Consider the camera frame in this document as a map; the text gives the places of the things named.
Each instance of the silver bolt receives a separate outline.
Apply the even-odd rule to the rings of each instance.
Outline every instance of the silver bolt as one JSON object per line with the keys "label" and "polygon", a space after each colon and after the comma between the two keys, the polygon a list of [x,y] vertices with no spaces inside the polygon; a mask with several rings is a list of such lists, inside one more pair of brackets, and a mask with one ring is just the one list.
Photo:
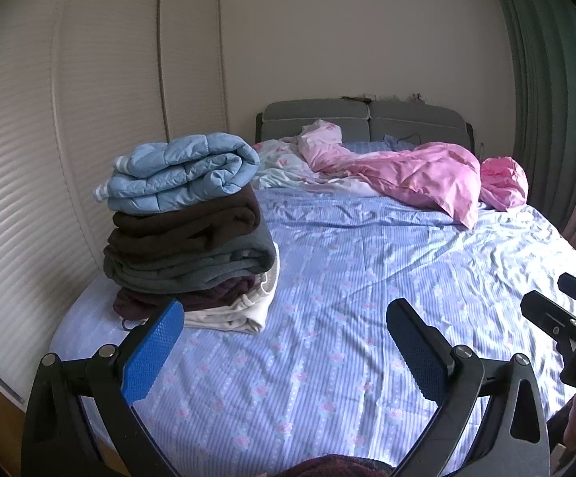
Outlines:
{"label": "silver bolt", "polygon": [[54,362],[56,362],[56,356],[53,353],[48,353],[41,359],[43,366],[51,366]]}
{"label": "silver bolt", "polygon": [[111,357],[115,353],[115,346],[112,344],[105,344],[98,350],[98,355],[104,358]]}
{"label": "silver bolt", "polygon": [[515,355],[516,362],[519,363],[521,366],[528,366],[529,365],[529,358],[522,353],[516,353]]}
{"label": "silver bolt", "polygon": [[468,359],[472,355],[472,351],[464,344],[460,344],[453,349],[454,353],[461,359]]}

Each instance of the gray folded sweater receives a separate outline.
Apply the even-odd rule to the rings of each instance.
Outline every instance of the gray folded sweater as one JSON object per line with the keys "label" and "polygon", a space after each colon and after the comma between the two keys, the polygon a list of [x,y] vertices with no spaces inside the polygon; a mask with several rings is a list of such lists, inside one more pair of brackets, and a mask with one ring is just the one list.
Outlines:
{"label": "gray folded sweater", "polygon": [[150,294],[177,294],[211,289],[229,278],[264,273],[273,266],[274,245],[266,223],[213,251],[180,253],[149,262],[123,259],[104,249],[105,274],[118,285]]}

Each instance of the white wardrobe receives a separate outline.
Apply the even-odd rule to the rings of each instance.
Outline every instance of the white wardrobe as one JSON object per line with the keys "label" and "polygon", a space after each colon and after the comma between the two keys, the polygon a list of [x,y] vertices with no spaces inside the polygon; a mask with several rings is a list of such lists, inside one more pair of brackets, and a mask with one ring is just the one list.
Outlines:
{"label": "white wardrobe", "polygon": [[220,48],[219,0],[0,0],[0,390],[22,408],[100,271],[112,159],[227,130]]}

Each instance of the light blue puffer jacket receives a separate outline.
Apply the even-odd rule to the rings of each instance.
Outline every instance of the light blue puffer jacket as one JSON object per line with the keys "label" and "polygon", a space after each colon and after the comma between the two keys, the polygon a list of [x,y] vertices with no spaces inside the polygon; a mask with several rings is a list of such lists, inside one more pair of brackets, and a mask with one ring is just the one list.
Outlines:
{"label": "light blue puffer jacket", "polygon": [[132,215],[174,211],[238,192],[258,166],[257,152],[227,133],[144,143],[115,158],[114,173],[93,195]]}

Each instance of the mattress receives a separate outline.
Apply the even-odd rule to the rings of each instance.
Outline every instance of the mattress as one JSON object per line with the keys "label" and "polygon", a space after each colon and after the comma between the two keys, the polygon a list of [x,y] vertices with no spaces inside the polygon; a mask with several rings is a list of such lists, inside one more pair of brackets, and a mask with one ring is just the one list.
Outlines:
{"label": "mattress", "polygon": [[[557,380],[553,341],[520,314],[522,296],[536,289],[576,315],[556,285],[565,271],[576,276],[576,251],[534,208],[500,213],[481,204],[469,231],[444,213],[385,197],[292,189],[257,196],[281,253],[266,329],[185,329],[134,405],[182,475],[273,475],[331,453],[396,465],[436,409],[385,328],[386,307],[399,297],[480,357],[526,353],[547,417],[572,396]],[[111,310],[117,288],[96,278],[51,350],[77,359],[120,343],[126,332]],[[479,400],[446,471],[464,458],[483,406]]]}

